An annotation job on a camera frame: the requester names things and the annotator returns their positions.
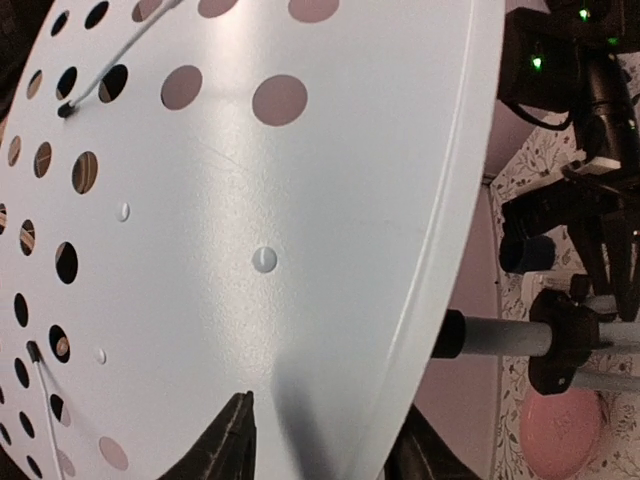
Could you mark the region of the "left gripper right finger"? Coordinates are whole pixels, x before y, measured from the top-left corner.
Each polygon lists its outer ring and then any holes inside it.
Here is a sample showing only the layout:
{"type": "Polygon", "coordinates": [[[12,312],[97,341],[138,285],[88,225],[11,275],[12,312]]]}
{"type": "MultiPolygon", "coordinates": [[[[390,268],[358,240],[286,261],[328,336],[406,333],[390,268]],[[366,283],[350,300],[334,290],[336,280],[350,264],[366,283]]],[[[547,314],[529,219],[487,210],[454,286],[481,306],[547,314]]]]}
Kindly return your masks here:
{"type": "Polygon", "coordinates": [[[391,480],[475,480],[475,473],[446,445],[412,405],[384,465],[391,480]]]}

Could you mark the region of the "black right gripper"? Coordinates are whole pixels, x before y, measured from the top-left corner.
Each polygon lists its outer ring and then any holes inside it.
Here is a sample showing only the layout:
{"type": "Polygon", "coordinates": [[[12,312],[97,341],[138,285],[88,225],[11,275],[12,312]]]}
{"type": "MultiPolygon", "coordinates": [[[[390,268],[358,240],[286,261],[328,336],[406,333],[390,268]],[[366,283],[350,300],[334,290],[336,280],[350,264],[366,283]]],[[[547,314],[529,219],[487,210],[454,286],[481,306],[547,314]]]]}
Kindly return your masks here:
{"type": "Polygon", "coordinates": [[[594,293],[613,293],[621,320],[636,320],[639,248],[633,254],[633,245],[639,230],[638,171],[568,177],[561,173],[560,179],[507,201],[501,213],[503,239],[526,240],[564,227],[594,293]]]}

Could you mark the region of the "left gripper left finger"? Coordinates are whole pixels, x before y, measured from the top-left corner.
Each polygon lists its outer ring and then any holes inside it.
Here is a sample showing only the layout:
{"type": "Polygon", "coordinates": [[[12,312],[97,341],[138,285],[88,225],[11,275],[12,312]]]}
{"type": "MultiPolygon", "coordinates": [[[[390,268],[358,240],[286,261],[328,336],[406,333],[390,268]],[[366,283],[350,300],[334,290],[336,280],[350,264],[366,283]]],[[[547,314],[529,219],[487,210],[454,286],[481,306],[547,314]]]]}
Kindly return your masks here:
{"type": "Polygon", "coordinates": [[[257,427],[254,394],[235,393],[186,454],[170,467],[166,480],[252,480],[257,427]]]}

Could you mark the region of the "grey perforated music stand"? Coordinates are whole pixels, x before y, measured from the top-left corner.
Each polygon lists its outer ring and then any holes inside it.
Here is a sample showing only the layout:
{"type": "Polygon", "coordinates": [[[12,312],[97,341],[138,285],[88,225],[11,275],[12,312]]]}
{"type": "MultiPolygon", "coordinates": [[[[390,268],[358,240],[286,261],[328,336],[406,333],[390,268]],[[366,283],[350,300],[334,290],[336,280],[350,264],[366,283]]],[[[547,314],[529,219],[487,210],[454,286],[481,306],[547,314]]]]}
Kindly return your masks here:
{"type": "Polygon", "coordinates": [[[497,97],[513,10],[3,2],[2,477],[163,479],[251,391],[254,479],[385,479],[459,356],[637,392],[564,227],[499,264],[502,205],[585,158],[497,97]]]}

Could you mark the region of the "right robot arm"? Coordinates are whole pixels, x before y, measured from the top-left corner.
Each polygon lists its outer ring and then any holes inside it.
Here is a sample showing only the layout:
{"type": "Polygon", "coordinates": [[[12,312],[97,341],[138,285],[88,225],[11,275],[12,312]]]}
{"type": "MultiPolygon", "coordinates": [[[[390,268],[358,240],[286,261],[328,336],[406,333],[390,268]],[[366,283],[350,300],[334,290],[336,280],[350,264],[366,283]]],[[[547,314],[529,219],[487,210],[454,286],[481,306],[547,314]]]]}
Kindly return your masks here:
{"type": "Polygon", "coordinates": [[[508,243],[566,228],[597,295],[639,314],[639,121],[618,59],[639,50],[636,1],[550,1],[504,28],[498,99],[543,129],[573,128],[585,155],[502,207],[508,243]]]}

